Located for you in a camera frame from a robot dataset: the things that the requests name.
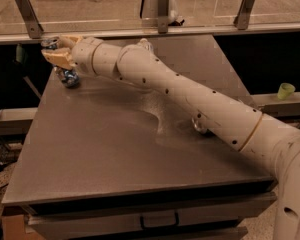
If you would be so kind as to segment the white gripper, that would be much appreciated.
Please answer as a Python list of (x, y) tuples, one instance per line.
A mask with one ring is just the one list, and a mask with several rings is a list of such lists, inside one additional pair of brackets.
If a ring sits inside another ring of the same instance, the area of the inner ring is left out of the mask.
[(85, 75), (96, 75), (93, 60), (102, 39), (80, 35), (60, 35), (59, 49), (43, 49), (42, 55), (52, 65), (66, 70), (76, 70)]

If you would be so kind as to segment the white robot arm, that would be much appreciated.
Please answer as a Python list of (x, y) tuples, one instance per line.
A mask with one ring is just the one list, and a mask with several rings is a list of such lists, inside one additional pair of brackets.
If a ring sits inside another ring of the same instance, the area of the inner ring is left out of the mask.
[(300, 240), (300, 129), (173, 71), (145, 38), (121, 47), (94, 37), (57, 36), (41, 46), (44, 58), (59, 68), (167, 95), (195, 125), (266, 169), (279, 183), (273, 240)]

